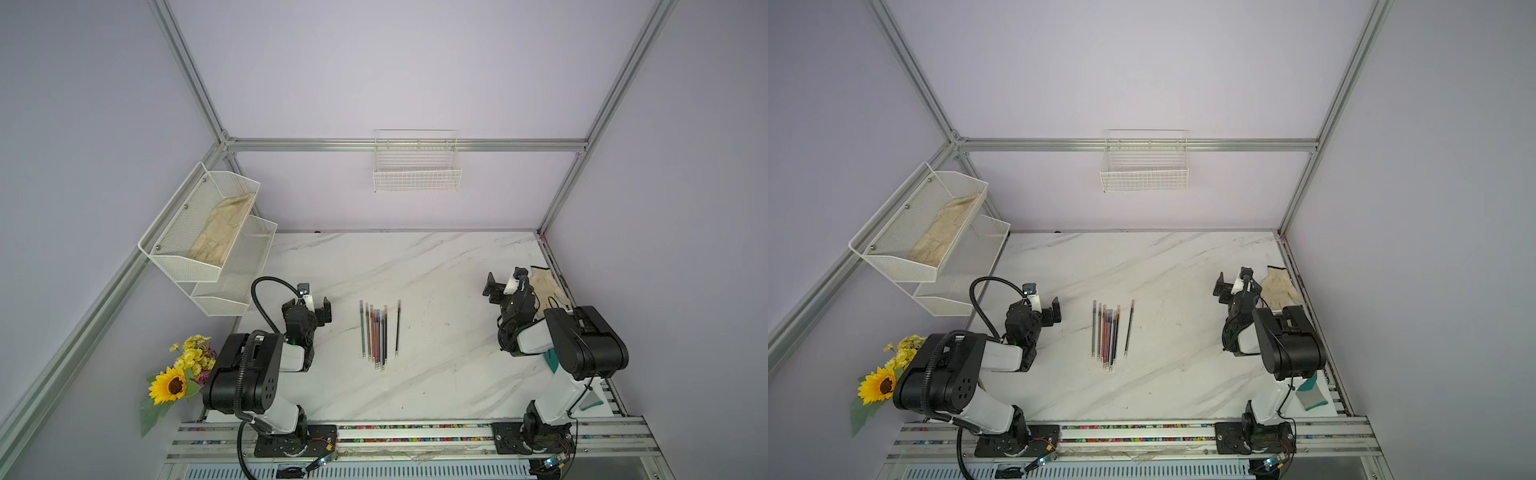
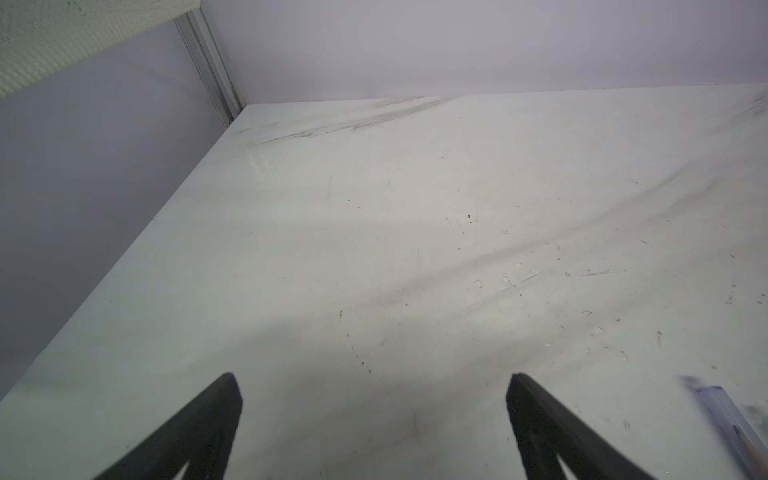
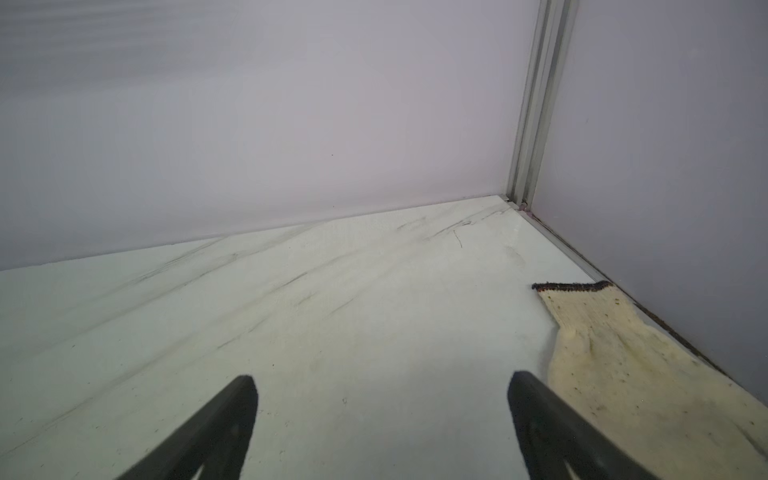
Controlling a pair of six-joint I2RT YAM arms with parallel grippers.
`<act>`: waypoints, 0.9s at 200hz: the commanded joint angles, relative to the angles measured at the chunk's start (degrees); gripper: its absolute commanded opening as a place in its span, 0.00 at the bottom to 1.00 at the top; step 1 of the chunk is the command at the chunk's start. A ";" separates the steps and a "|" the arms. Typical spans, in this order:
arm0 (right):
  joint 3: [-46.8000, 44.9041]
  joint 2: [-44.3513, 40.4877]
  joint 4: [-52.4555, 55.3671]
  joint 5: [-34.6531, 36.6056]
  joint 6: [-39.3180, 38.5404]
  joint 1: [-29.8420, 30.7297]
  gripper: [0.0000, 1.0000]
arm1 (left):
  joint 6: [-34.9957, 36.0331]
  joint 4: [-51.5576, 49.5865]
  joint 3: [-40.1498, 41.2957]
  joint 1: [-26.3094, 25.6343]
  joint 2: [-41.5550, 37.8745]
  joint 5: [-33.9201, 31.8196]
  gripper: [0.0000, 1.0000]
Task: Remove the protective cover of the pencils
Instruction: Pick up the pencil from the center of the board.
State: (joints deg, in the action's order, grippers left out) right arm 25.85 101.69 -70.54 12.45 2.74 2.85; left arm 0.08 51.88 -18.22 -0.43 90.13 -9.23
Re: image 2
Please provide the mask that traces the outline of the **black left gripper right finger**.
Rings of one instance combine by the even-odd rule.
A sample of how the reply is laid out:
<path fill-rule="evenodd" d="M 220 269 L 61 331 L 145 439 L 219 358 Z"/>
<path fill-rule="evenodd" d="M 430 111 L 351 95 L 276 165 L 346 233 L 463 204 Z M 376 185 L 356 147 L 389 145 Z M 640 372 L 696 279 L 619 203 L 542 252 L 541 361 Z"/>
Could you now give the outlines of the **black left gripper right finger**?
<path fill-rule="evenodd" d="M 516 373 L 506 405 L 526 477 L 649 479 L 651 476 L 599 436 L 533 378 Z"/>

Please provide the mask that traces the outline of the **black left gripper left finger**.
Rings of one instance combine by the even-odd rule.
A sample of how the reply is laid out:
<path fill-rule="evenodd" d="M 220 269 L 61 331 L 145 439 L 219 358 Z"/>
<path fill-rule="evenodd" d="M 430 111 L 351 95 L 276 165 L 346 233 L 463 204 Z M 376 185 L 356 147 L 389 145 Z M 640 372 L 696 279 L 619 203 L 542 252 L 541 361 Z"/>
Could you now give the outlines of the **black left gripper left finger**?
<path fill-rule="evenodd" d="M 222 479 L 243 399 L 236 377 L 219 376 L 99 479 Z"/>

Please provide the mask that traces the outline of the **pencil with purple cap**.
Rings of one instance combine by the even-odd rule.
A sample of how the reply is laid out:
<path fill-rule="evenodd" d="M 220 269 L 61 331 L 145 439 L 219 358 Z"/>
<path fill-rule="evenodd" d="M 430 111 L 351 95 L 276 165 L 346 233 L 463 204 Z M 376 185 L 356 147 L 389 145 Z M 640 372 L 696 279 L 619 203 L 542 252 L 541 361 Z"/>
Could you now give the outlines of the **pencil with purple cap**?
<path fill-rule="evenodd" d="M 767 447 L 726 390 L 693 376 L 684 375 L 681 381 L 707 414 L 745 478 L 766 479 Z"/>

